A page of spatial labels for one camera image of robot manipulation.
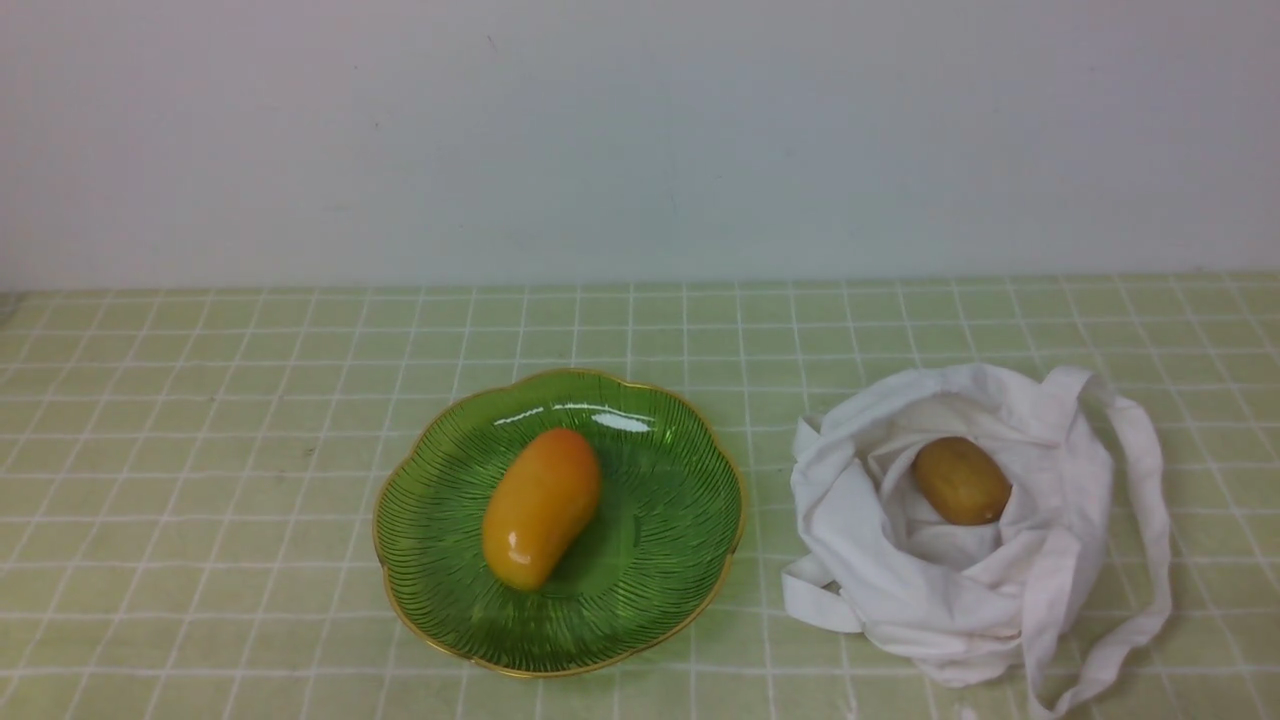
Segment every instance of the brown kiwi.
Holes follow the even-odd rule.
[[[942,519],[955,525],[1000,520],[1014,487],[974,442],[945,437],[925,445],[911,464],[915,483]]]

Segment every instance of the white wall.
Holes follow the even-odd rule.
[[[0,286],[1280,265],[1276,0],[8,0]]]

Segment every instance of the cloth bag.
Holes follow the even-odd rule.
[[[1124,450],[1153,600],[1097,641],[1078,684],[1044,707],[1057,638],[1106,557],[1114,464],[1082,397],[1101,404]],[[951,525],[919,493],[911,461],[946,436],[978,443],[1014,486],[998,523]],[[982,364],[908,370],[820,421],[801,418],[792,451],[796,521],[810,555],[782,571],[787,614],[864,633],[943,685],[989,680],[1020,662],[1030,717],[1060,717],[1108,688],[1128,652],[1169,618],[1160,442],[1147,413],[1088,370],[1057,368],[1043,383]]]

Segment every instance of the plate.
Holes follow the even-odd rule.
[[[480,524],[538,434],[572,428],[600,460],[600,503],[536,593],[484,561]],[[457,402],[387,479],[374,547],[401,620],[431,646],[517,676],[596,670],[705,609],[745,520],[742,477],[707,421],[658,387],[552,370]]]

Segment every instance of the mango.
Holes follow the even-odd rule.
[[[543,587],[600,502],[600,464],[581,434],[553,429],[507,468],[485,509],[484,559],[520,591]]]

